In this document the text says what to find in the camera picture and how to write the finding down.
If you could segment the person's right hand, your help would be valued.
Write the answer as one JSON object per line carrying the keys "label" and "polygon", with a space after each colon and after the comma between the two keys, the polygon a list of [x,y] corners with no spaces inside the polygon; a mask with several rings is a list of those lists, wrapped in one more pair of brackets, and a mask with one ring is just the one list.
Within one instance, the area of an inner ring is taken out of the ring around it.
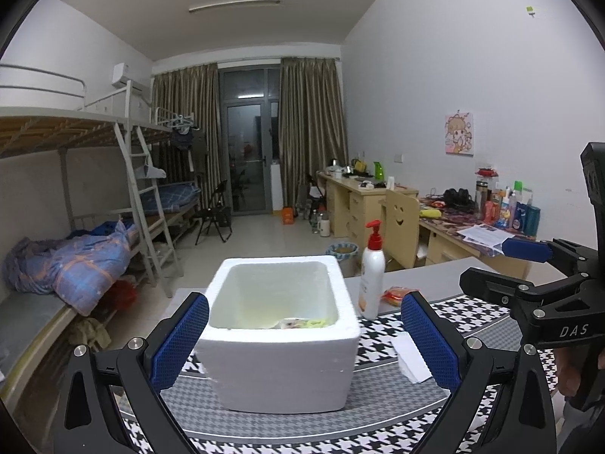
{"label": "person's right hand", "polygon": [[570,347],[554,349],[558,389],[563,396],[572,398],[580,386],[580,372],[573,364],[574,351]]}

